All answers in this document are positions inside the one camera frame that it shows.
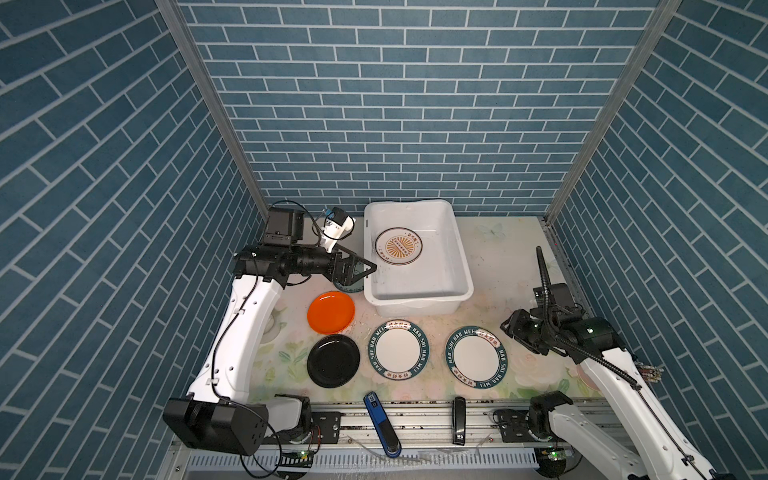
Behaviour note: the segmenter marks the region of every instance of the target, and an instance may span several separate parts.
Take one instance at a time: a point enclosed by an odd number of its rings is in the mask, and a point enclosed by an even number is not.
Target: orange plate
[[[355,303],[342,292],[325,292],[310,304],[306,320],[312,330],[331,335],[344,330],[355,318]]]

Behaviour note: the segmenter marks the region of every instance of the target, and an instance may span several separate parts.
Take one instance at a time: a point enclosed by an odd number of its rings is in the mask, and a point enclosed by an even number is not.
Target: floral tablecloth
[[[384,401],[467,399],[527,399],[540,392],[560,390],[571,397],[601,397],[594,383],[572,360],[550,353],[534,355],[507,337],[499,324],[513,310],[535,306],[532,288],[540,285],[535,249],[544,249],[553,283],[563,281],[547,240],[533,217],[460,217],[458,229],[464,243],[475,293],[452,315],[409,317],[429,341],[427,366],[415,377],[390,380],[378,374],[368,360],[366,344],[373,331],[387,321],[376,314],[362,292],[353,293],[355,319],[342,334],[360,348],[355,377],[337,389],[315,385],[306,371],[306,356],[322,338],[307,325],[306,311],[316,296],[334,290],[321,276],[287,288],[273,317],[280,328],[275,340],[263,344],[253,364],[250,400],[277,393],[309,396],[314,402],[359,402],[371,390]],[[362,232],[345,242],[362,252]],[[490,389],[473,389],[459,382],[445,362],[445,343],[462,326],[480,326],[494,333],[508,354],[504,379]]]

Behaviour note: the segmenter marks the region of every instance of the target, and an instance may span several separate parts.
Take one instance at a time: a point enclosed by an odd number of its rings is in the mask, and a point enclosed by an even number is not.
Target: robotic arm
[[[538,307],[530,313],[516,310],[502,329],[533,353],[552,351],[580,364],[611,404],[639,456],[586,419],[561,392],[531,399],[531,433],[540,439],[564,439],[610,480],[733,479],[715,472],[674,424],[611,324],[602,318],[582,319],[565,284],[550,285],[540,247],[536,254],[542,283],[534,289]]]
[[[247,405],[253,361],[277,300],[293,273],[322,274],[352,285],[376,271],[376,265],[337,245],[354,220],[339,208],[326,216],[315,245],[303,239],[304,212],[272,207],[262,242],[235,256],[232,293],[214,347],[184,398],[169,399],[163,419],[187,447],[252,455],[263,438],[285,432],[305,435],[310,427],[306,397],[276,396]],[[363,263],[367,269],[355,273]]]

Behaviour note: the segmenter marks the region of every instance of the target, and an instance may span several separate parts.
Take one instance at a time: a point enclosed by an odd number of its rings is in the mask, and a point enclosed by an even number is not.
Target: plate
[[[383,323],[368,341],[373,369],[391,380],[405,380],[424,369],[429,358],[427,335],[414,323],[392,320]]]
[[[392,265],[407,265],[419,258],[424,248],[422,238],[407,228],[384,230],[374,242],[376,253]]]
[[[344,330],[355,318],[355,302],[342,292],[325,292],[317,296],[306,311],[312,330],[331,335]]]
[[[355,341],[344,335],[320,339],[306,358],[306,372],[317,385],[335,389],[347,383],[360,366],[360,350]]]
[[[498,385],[508,363],[502,342],[479,326],[464,326],[448,338],[445,361],[457,379],[476,389]]]

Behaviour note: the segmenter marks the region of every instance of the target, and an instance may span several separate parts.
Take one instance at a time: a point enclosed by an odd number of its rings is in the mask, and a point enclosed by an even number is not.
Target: white plate with green rim
[[[453,376],[476,389],[497,386],[508,365],[502,342],[479,326],[463,326],[448,338],[445,361]]]
[[[405,320],[383,323],[368,341],[368,360],[381,376],[410,379],[421,372],[429,359],[427,335]]]

